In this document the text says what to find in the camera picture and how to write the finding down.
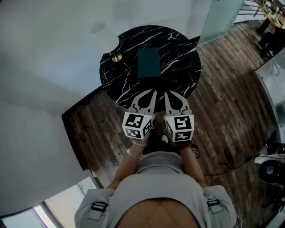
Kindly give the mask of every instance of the bracelet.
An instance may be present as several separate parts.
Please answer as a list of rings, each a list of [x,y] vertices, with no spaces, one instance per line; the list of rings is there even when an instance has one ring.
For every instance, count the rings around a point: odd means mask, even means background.
[[[140,144],[140,143],[137,143],[135,140],[133,141],[133,144],[141,146],[141,147],[147,146],[147,144]]]
[[[131,153],[130,153],[130,149],[127,149],[127,151],[126,151],[126,153],[129,155],[129,156],[131,156],[132,158],[135,158],[135,159],[140,159],[141,157],[143,157],[143,155],[141,155],[141,156],[135,156],[135,155],[132,155]]]

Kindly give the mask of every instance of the black cable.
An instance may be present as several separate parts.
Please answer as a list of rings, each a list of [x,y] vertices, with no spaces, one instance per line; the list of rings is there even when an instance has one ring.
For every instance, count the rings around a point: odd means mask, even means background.
[[[242,167],[244,164],[246,164],[247,162],[249,162],[251,159],[253,159],[254,157],[259,157],[260,155],[250,155],[240,166],[238,166],[237,168],[231,168],[227,163],[224,163],[224,162],[219,162],[218,164],[219,165],[225,165],[227,166],[228,170],[222,172],[222,173],[218,173],[218,174],[205,174],[204,176],[219,176],[219,175],[222,175],[222,174],[225,174],[227,172],[229,172],[230,170],[237,170],[239,169],[240,167]],[[283,155],[280,155],[282,157],[284,157],[283,159],[282,158],[274,158],[274,157],[270,157],[270,156],[260,156],[260,157],[268,157],[268,158],[272,158],[272,159],[277,159],[277,160],[284,160],[285,159],[285,156]]]

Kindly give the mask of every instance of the dark green book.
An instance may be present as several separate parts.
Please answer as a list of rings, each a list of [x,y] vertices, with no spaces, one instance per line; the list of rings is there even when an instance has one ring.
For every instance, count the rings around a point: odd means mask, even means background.
[[[158,48],[138,50],[138,77],[160,77]]]

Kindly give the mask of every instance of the dark wood floor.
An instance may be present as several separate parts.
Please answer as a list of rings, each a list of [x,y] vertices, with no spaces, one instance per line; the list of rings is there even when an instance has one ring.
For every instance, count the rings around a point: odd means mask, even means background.
[[[188,98],[195,115],[193,142],[205,174],[221,173],[225,165],[238,167],[256,155],[276,129],[266,93],[253,74],[264,63],[254,42],[261,22],[234,25],[229,34],[198,48],[202,72],[197,88]],[[122,131],[125,109],[104,91],[90,97],[65,119],[84,165],[95,171],[106,187],[131,145]],[[157,114],[156,127],[163,127]],[[260,227],[272,215],[266,185],[257,174],[253,159],[241,168],[219,176],[207,176],[209,185],[223,185],[244,220],[244,227]]]

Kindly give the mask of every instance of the marble tabletop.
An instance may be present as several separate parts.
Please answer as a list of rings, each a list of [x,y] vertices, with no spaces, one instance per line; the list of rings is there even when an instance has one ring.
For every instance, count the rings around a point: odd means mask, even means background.
[[[100,79],[106,93],[117,104],[129,108],[134,97],[149,89],[157,91],[155,112],[165,110],[164,92],[172,90],[187,98],[201,73],[198,52],[181,33],[167,27],[148,25],[118,36],[114,50],[122,54],[113,62],[109,54],[100,61]],[[159,48],[160,77],[138,78],[138,49]]]

